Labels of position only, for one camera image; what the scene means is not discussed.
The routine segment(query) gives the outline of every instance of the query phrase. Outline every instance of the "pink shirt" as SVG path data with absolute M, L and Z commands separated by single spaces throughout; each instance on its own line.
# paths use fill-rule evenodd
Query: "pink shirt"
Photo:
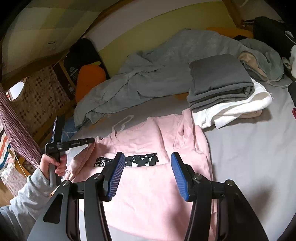
M 153 240 L 184 240 L 192 203 L 180 196 L 170 165 L 170 156 L 179 152 L 184 163 L 212 180 L 209 148 L 199 126 L 192 124 L 189 109 L 182 115 L 149 117 L 147 121 L 103 139 L 96 138 L 71 161 L 66 179 L 85 181 L 102 167 L 94 167 L 99 157 L 112 159 L 118 151 L 125 156 L 157 153 L 154 166 L 125 167 L 111 202 L 104 203 L 108 225 Z M 216 205 L 213 203 L 212 218 Z M 209 240 L 214 240 L 212 222 Z

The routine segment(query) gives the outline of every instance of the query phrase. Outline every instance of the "yellow wall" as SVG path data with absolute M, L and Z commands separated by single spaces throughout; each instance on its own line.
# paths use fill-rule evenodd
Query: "yellow wall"
M 235 27 L 223 2 L 190 5 L 149 19 L 113 40 L 99 54 L 113 76 L 128 54 L 155 48 L 181 29 L 212 26 Z

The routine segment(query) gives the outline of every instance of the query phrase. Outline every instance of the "black graphic print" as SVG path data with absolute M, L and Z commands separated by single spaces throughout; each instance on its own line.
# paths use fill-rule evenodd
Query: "black graphic print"
M 125 167 L 147 167 L 147 166 L 155 166 L 156 162 L 159 161 L 157 153 L 151 153 L 146 155 L 134 155 L 134 156 L 126 156 Z M 113 159 L 99 157 L 97 158 L 94 167 L 104 167 L 110 164 Z

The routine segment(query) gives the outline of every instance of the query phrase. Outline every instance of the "metal screw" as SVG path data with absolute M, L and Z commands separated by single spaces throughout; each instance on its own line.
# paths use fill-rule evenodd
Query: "metal screw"
M 233 186 L 234 185 L 234 181 L 233 180 L 226 180 L 226 184 L 228 186 Z
M 200 179 L 202 179 L 202 175 L 201 174 L 194 174 L 193 175 L 193 178 L 195 179 L 195 180 L 200 180 Z
M 103 175 L 101 173 L 97 173 L 94 175 L 94 179 L 98 180 L 102 177 Z
M 69 181 L 69 180 L 65 180 L 65 181 L 62 182 L 62 185 L 63 185 L 64 187 L 66 187 L 66 186 L 68 186 L 70 183 L 71 183 L 71 181 Z

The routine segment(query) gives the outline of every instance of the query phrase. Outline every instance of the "striped cloth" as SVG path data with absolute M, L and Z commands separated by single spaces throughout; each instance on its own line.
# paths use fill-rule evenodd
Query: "striped cloth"
M 8 149 L 10 148 L 10 144 L 7 139 L 7 135 L 5 134 L 3 125 L 0 124 L 0 173 L 5 167 L 5 163 L 8 157 Z
M 41 161 L 41 152 L 37 143 L 30 136 L 20 118 L 12 108 L 2 85 L 0 84 L 0 122 L 3 125 L 8 142 L 23 158 L 35 168 Z

